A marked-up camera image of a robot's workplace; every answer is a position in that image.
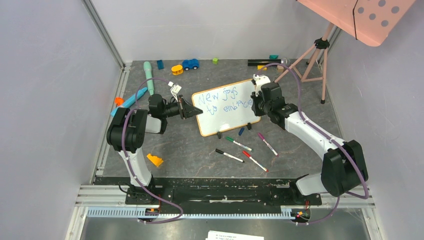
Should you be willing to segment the blue marker cap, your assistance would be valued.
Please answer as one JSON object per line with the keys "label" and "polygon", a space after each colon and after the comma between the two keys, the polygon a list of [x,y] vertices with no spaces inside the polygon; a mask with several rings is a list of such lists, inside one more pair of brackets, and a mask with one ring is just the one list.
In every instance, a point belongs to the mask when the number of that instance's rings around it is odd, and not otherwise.
{"label": "blue marker cap", "polygon": [[238,135],[239,135],[239,136],[241,136],[241,135],[243,134],[244,130],[245,130],[245,128],[244,128],[244,127],[242,127],[242,128],[239,130]]}

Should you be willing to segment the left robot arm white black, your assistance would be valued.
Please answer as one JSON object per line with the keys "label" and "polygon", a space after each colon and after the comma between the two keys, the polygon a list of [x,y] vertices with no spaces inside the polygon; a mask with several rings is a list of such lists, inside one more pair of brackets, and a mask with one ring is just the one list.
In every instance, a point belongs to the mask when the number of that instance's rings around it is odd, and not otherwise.
{"label": "left robot arm white black", "polygon": [[157,198],[157,190],[150,186],[152,173],[146,165],[142,150],[145,134],[164,134],[167,118],[179,116],[187,119],[203,113],[203,110],[186,101],[182,95],[167,102],[155,93],[148,98],[148,103],[148,109],[119,107],[106,132],[107,143],[124,160],[130,174],[130,184],[141,187],[137,196],[145,204],[151,204]]}

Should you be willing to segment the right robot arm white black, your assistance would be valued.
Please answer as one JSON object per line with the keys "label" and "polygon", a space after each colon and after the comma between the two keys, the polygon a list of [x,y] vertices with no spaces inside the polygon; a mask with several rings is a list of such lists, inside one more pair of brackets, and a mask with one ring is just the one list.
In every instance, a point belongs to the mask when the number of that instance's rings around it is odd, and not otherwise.
{"label": "right robot arm white black", "polygon": [[355,140],[344,141],[316,125],[295,104],[286,103],[276,82],[252,81],[252,111],[268,116],[272,123],[293,134],[308,145],[321,159],[320,173],[307,174],[294,182],[289,199],[302,204],[311,194],[329,193],[334,197],[349,194],[369,197],[368,171],[362,146]]}

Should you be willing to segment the white whiteboard wooden frame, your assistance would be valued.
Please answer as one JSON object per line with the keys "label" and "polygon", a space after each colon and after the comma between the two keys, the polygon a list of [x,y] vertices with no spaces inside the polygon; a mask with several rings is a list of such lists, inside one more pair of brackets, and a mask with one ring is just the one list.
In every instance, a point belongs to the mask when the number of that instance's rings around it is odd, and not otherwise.
{"label": "white whiteboard wooden frame", "polygon": [[200,135],[208,137],[259,122],[261,117],[252,111],[254,90],[247,79],[194,93],[192,104],[203,111],[196,116]]}

